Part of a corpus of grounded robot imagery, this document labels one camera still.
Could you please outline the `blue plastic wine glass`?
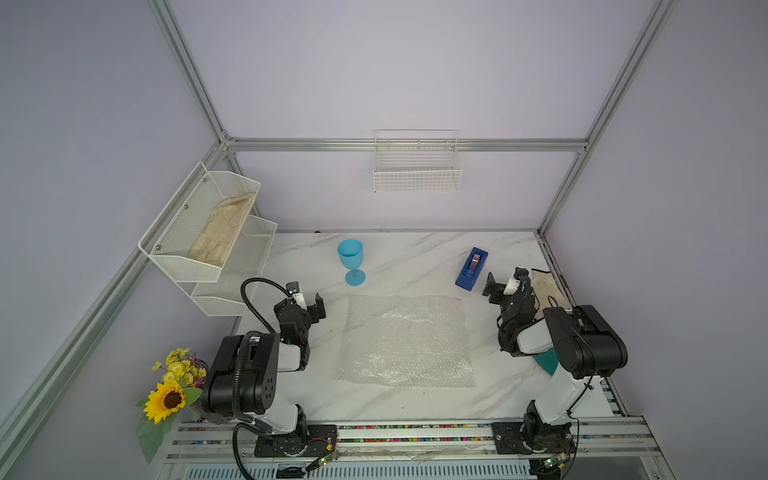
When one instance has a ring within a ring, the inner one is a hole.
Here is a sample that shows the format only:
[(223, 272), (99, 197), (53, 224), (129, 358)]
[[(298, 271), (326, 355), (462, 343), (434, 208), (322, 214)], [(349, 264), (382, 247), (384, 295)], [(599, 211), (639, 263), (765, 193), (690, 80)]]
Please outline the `blue plastic wine glass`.
[(361, 269), (364, 260), (364, 246), (358, 239), (346, 239), (339, 243), (337, 254), (341, 264), (347, 269), (345, 282), (353, 287), (361, 286), (366, 274)]

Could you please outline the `clear bubble wrap sheet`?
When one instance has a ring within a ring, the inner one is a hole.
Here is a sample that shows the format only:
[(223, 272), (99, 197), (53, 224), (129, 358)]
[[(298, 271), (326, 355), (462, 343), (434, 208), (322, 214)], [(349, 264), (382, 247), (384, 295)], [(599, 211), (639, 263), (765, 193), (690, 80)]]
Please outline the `clear bubble wrap sheet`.
[(351, 296), (338, 378), (387, 387), (473, 388), (462, 301), (439, 295)]

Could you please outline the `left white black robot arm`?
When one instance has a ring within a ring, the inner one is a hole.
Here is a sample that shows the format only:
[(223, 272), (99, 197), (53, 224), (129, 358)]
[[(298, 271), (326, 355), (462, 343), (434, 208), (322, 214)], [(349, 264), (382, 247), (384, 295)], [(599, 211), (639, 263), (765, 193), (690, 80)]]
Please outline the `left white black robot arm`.
[[(253, 284), (272, 286), (283, 295), (273, 307), (277, 327), (250, 300), (247, 290)], [(245, 279), (240, 294), (246, 308), (266, 330), (251, 330), (222, 340), (201, 387), (201, 414), (215, 424), (237, 421), (270, 441), (303, 445), (309, 435), (306, 414), (300, 405), (277, 393), (278, 375), (300, 372), (308, 366), (309, 332), (326, 318), (324, 299), (317, 294), (308, 304), (297, 282), (282, 286), (263, 277)]]

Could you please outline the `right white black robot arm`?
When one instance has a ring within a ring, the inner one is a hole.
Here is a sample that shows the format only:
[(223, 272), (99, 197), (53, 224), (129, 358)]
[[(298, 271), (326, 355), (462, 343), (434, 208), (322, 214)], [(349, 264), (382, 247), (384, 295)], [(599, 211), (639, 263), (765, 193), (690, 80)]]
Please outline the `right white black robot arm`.
[(598, 383), (628, 362), (623, 340), (591, 305), (570, 308), (554, 300), (540, 306), (530, 272), (516, 268), (515, 289), (488, 275), (482, 295), (500, 308), (496, 320), (500, 350), (513, 357), (553, 351), (555, 371), (545, 390), (531, 400), (520, 422), (492, 425), (501, 453), (534, 454), (576, 451), (576, 409)]

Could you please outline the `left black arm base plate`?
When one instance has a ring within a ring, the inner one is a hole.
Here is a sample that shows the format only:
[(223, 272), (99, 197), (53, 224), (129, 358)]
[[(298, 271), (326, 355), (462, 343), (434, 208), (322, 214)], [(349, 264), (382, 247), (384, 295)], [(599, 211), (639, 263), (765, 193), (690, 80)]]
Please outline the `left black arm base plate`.
[(299, 426), (290, 434), (271, 439), (259, 437), (253, 453), (256, 458), (315, 458), (330, 453), (338, 439), (338, 428), (331, 424)]

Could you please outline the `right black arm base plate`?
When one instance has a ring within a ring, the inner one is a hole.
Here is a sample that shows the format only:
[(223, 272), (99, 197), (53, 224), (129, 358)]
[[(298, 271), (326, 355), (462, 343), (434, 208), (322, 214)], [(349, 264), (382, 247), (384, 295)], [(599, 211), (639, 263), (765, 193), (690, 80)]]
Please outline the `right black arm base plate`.
[(500, 455), (570, 454), (575, 450), (571, 424), (526, 424), (525, 422), (494, 422), (492, 439)]

